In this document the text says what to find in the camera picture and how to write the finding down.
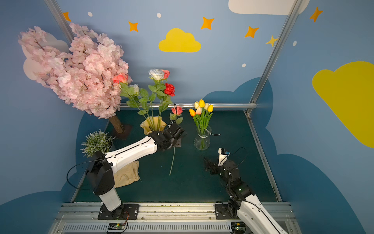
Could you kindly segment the orange yellow tulip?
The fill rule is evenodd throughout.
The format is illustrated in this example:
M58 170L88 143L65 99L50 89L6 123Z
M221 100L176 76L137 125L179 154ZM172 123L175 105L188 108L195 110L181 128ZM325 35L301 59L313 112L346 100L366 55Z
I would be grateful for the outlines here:
M199 115L196 114L196 111L193 110L193 109L189 109L189 113L190 115L192 116L194 122L195 122L195 125L197 127L197 132L200 133L201 132L201 128L200 128L200 121L199 121Z

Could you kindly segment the white rose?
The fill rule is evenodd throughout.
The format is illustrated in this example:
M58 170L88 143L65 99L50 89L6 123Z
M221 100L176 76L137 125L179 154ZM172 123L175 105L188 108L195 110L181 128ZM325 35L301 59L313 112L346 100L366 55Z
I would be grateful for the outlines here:
M149 110L150 117L157 117L158 116L158 114L155 115L155 113L154 113L153 104L156 102L157 99L159 100L159 98L156 95L157 88L155 86L155 83L158 82L159 80L161 80L161 78L162 78L159 70L160 69L151 69L149 71L149 77L150 77L151 80L154 81L153 85L148 85L148 90L147 90L149 95L150 95L150 101L151 101L150 110Z
M143 116L146 120L147 117L150 117L150 95L146 89L140 88L137 84L131 85L129 90L133 91L131 95L131 101L134 106L138 109L138 114Z

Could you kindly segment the red rose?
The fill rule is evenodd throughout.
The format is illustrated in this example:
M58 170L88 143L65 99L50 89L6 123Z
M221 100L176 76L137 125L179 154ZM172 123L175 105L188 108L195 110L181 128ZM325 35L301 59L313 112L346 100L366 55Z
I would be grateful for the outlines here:
M158 121L157 130L160 131L161 128L161 113L165 111L170 104L172 104L171 98L175 96L175 87L172 84L164 83L158 81L155 83L157 88L156 95L160 100L160 105L158 107Z

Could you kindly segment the small yellow tulip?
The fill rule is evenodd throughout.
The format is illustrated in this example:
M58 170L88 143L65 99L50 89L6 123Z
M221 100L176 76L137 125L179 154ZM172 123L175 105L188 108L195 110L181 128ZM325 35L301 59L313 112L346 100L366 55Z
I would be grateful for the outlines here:
M200 115L199 115L199 117L200 117L200 129L201 129L201 131L203 131L204 130L204 118L205 118L205 116L204 116L204 114L205 114L205 101L204 100L200 100L199 101L199 113L200 113Z

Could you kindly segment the cream white tulip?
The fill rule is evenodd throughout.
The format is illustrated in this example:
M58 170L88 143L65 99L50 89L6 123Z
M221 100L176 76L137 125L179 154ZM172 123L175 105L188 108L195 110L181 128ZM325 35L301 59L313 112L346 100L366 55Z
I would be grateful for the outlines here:
M207 118L209 115L208 108L209 108L209 103L206 102L204 106L203 130L206 129L206 122L207 122Z

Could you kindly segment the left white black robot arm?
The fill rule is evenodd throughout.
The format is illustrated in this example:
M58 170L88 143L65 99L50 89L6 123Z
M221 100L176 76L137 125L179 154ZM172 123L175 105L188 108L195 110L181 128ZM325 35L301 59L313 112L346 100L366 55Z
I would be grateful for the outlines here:
M112 213L122 205L115 190L114 174L144 156L174 147L184 131L179 124L173 123L166 130L153 131L129 146L105 154L100 151L94 153L94 160L89 162L86 177L93 193L103 202L105 210Z

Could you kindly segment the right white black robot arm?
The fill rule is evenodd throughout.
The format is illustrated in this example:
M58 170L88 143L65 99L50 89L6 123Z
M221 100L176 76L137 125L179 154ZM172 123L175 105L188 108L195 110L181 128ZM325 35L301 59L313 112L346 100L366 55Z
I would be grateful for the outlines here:
M270 215L259 198L244 183L235 162L213 162L204 158L205 170L212 175L219 175L230 196L229 212L239 218L254 234L286 234L278 222Z

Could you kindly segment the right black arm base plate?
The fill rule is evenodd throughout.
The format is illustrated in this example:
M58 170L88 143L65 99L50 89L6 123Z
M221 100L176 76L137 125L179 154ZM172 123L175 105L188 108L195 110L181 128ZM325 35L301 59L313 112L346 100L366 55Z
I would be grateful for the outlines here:
M237 219L236 212L227 203L217 202L214 204L215 217L217 220Z

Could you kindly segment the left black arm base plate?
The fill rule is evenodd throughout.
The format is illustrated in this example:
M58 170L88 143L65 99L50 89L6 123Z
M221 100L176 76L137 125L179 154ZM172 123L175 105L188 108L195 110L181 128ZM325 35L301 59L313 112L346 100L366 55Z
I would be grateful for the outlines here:
M109 211L105 205L102 205L98 214L98 220L136 220L140 205L122 204L113 211Z

